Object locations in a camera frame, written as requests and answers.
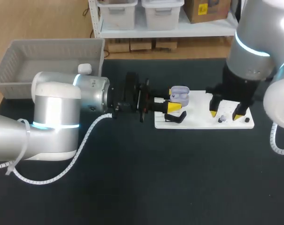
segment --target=cardboard box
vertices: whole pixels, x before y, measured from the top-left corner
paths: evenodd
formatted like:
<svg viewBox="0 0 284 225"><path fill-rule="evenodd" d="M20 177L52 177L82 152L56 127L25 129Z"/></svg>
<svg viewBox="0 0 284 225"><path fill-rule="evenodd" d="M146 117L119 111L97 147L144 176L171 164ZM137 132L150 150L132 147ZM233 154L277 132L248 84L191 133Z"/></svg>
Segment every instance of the cardboard box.
<svg viewBox="0 0 284 225"><path fill-rule="evenodd" d="M130 51L132 53L149 53L152 51L152 40L150 38L130 39Z"/></svg>
<svg viewBox="0 0 284 225"><path fill-rule="evenodd" d="M109 39L107 48L110 53L128 53L130 51L129 39Z"/></svg>
<svg viewBox="0 0 284 225"><path fill-rule="evenodd" d="M165 51L174 53L177 49L177 39L176 38L157 38L155 43L156 51Z"/></svg>
<svg viewBox="0 0 284 225"><path fill-rule="evenodd" d="M191 23L226 19L231 0L184 0L184 10Z"/></svg>

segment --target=shelf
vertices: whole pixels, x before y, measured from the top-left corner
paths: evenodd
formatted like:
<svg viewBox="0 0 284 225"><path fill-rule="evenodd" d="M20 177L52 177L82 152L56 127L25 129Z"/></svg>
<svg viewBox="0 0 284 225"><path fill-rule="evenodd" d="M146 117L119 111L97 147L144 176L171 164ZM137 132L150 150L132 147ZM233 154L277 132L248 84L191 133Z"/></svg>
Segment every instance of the shelf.
<svg viewBox="0 0 284 225"><path fill-rule="evenodd" d="M183 9L180 11L178 28L175 30L152 31L147 29L145 9L136 8L136 25L134 30L107 30L105 22L100 23L100 38L178 38L234 36L238 26L237 20L229 13L225 20L191 24Z"/></svg>

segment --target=black clip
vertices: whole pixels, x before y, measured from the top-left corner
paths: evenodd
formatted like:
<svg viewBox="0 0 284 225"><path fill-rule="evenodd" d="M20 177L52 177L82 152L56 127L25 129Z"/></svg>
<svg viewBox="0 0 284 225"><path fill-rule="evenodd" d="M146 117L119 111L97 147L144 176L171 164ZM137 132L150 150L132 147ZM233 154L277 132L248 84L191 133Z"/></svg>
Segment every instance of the black clip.
<svg viewBox="0 0 284 225"><path fill-rule="evenodd" d="M170 122L174 123L182 123L182 121L184 121L186 116L187 116L186 111L184 111L179 117L170 114L165 114L165 120L169 120Z"/></svg>

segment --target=gray plastic basket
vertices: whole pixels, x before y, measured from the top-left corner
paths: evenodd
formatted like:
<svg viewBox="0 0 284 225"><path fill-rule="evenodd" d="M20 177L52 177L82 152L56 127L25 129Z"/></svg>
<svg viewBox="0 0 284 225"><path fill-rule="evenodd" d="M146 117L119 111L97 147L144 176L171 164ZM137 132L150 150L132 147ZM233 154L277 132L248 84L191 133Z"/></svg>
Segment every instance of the gray plastic basket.
<svg viewBox="0 0 284 225"><path fill-rule="evenodd" d="M31 83L41 71L77 74L90 63L101 76L104 39L15 40L0 63L0 92L6 99L31 98Z"/></svg>

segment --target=yellow label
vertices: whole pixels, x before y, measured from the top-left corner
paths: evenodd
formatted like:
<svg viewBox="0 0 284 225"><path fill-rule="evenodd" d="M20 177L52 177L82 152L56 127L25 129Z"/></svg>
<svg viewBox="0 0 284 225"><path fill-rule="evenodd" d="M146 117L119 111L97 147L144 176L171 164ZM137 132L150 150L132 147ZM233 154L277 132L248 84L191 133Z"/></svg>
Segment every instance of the yellow label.
<svg viewBox="0 0 284 225"><path fill-rule="evenodd" d="M206 15L207 14L208 4L199 4L198 15Z"/></svg>

